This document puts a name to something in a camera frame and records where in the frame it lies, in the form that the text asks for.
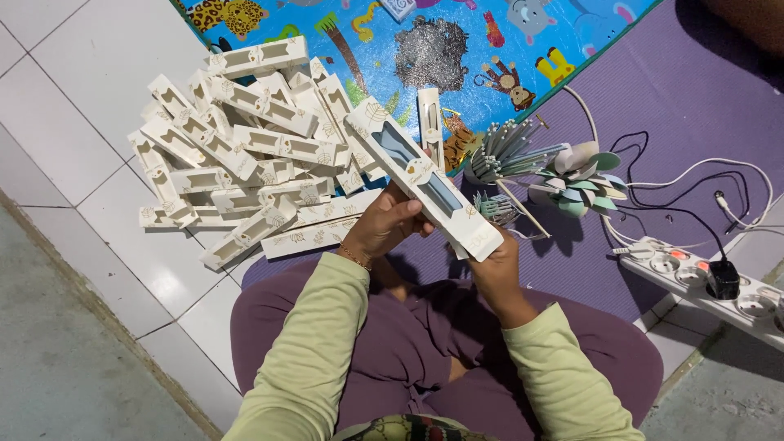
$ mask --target cartoon leopard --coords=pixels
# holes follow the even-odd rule
[[[250,31],[258,29],[261,19],[270,16],[270,11],[250,0],[203,0],[190,8],[186,8],[182,0],[177,0],[177,5],[200,32],[223,21],[239,41],[244,41]]]

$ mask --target light green long sleeve shirt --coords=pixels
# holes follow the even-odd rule
[[[225,441],[332,439],[369,280],[354,262],[321,256]],[[644,441],[558,304],[503,336],[545,440]]]

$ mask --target kids play mat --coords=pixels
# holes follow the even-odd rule
[[[490,122],[530,115],[660,0],[389,1],[417,9],[398,23],[368,0],[171,0],[213,52],[305,35],[354,104],[373,95],[416,139],[416,90],[437,87],[447,171]]]

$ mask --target purple yoga mat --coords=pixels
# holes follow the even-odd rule
[[[635,181],[666,182],[701,159],[725,157],[764,169],[778,195],[784,180],[784,97],[776,95],[765,79],[752,72],[749,66],[755,59],[753,47],[715,17],[706,16],[696,1],[669,0],[569,85],[587,102],[602,151],[625,133],[650,133],[648,150],[633,169]],[[537,145],[590,140],[586,117],[566,92],[559,92],[537,113],[551,127],[539,131]],[[626,179],[626,165],[635,154],[635,148],[621,153],[624,162],[614,173]],[[749,181],[751,214],[747,221],[751,221],[764,208],[767,194],[764,182],[748,167],[705,164],[671,188],[640,190],[637,194],[646,203],[669,202],[701,177],[726,169],[741,171]],[[463,192],[470,194],[468,187],[463,183]],[[493,187],[485,188],[488,193],[496,192]],[[723,231],[729,222],[714,202],[717,189],[724,192],[734,213],[740,214],[741,193],[731,178],[703,183],[673,206],[694,211],[726,243],[730,238]],[[553,238],[521,244],[520,274],[525,285],[629,321],[639,318],[666,294],[619,266],[610,251],[619,245],[607,240],[595,213],[576,220],[532,207],[532,214]],[[623,222],[620,218],[620,213],[613,216],[613,224],[630,237],[646,234],[674,245],[711,239],[705,228],[684,213],[630,211]],[[534,233],[525,219],[517,222],[517,229]],[[694,252],[712,257],[717,248],[705,245]],[[260,259],[245,273],[242,285],[249,286],[307,258],[314,257],[275,262]],[[439,234],[407,239],[392,252],[391,260],[409,279],[420,283],[466,277],[465,266],[450,258]]]

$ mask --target cartoon hippo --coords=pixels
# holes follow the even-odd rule
[[[580,12],[575,20],[575,31],[583,45],[585,58],[591,58],[637,19],[637,14],[627,3],[606,0],[569,2]]]
[[[525,42],[534,44],[534,35],[544,31],[546,27],[557,24],[557,20],[548,16],[544,5],[550,0],[504,0],[509,4],[506,19],[525,34]]]

